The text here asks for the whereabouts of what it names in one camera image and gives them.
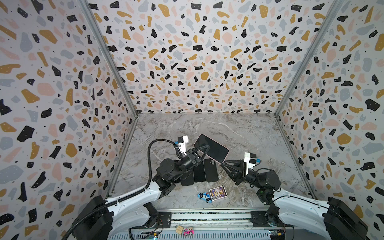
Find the phone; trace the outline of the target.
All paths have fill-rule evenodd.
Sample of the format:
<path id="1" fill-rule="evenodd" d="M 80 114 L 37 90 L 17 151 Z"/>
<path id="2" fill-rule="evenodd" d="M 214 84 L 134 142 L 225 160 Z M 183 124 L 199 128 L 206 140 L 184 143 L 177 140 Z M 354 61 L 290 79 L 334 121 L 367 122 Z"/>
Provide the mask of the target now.
<path id="1" fill-rule="evenodd" d="M 198 166 L 195 166 L 193 169 L 193 173 L 195 183 L 201 183 L 206 181 L 205 168 L 203 163 L 199 164 Z"/>
<path id="2" fill-rule="evenodd" d="M 208 136 L 201 134 L 197 140 L 194 143 L 194 147 L 198 148 L 201 146 L 209 145 L 210 150 L 207 153 L 207 156 L 210 157 L 211 159 L 215 160 L 218 163 L 223 163 L 228 154 L 229 154 L 229 149 L 217 141 L 209 138 Z"/>

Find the black phone case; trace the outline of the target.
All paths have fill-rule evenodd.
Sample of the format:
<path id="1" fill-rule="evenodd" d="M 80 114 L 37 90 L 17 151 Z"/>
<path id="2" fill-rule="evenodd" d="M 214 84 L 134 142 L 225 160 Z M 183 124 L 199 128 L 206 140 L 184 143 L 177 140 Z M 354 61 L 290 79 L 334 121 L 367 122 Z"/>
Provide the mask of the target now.
<path id="1" fill-rule="evenodd" d="M 205 159 L 203 164 L 206 181 L 208 183 L 217 182 L 219 180 L 219 175 L 216 162 L 212 159 Z"/>
<path id="2" fill-rule="evenodd" d="M 184 187 L 192 186 L 194 183 L 195 183 L 195 181 L 194 181 L 194 171 L 193 170 L 188 171 L 187 173 L 185 173 L 182 176 L 182 179 L 181 179 L 181 185 L 182 186 L 184 186 Z"/>

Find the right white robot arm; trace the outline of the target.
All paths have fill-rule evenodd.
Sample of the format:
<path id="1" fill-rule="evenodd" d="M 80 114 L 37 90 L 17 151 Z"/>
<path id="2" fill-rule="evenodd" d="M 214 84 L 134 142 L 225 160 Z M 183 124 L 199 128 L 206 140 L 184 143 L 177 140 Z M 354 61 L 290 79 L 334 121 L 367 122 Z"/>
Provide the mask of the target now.
<path id="1" fill-rule="evenodd" d="M 247 163 L 233 160 L 221 164 L 231 180 L 256 187 L 257 197 L 268 210 L 252 218 L 256 226 L 289 225 L 320 235 L 327 240 L 364 240 L 368 226 L 343 201 L 306 198 L 282 188 L 278 174 L 268 168 L 254 171 Z"/>

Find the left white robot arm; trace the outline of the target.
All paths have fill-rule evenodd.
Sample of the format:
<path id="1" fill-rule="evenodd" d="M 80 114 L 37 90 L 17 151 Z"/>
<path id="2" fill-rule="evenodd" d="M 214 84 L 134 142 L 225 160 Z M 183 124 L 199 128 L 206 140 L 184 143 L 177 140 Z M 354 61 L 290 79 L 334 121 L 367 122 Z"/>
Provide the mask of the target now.
<path id="1" fill-rule="evenodd" d="M 126 194 L 103 199 L 92 199 L 65 233 L 64 239 L 106 240 L 109 237 L 136 227 L 151 227 L 158 218 L 153 202 L 168 195 L 176 182 L 193 167 L 200 165 L 210 147 L 193 148 L 179 161 L 164 159 L 151 182 Z"/>

